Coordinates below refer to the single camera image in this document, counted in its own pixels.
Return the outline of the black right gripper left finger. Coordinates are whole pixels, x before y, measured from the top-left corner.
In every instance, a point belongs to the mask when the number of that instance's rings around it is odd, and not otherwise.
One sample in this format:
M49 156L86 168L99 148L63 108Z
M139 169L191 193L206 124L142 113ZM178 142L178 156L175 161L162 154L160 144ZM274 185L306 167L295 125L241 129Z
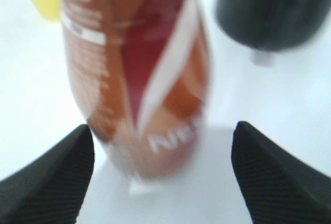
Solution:
M1 181L1 223L76 223L94 162L93 137L83 124Z

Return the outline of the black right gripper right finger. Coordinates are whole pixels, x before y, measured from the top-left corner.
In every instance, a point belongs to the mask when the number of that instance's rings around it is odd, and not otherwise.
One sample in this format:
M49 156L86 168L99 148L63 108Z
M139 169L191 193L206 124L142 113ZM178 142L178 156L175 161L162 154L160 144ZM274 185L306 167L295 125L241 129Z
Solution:
M330 223L330 177L246 121L233 132L231 163L253 223Z

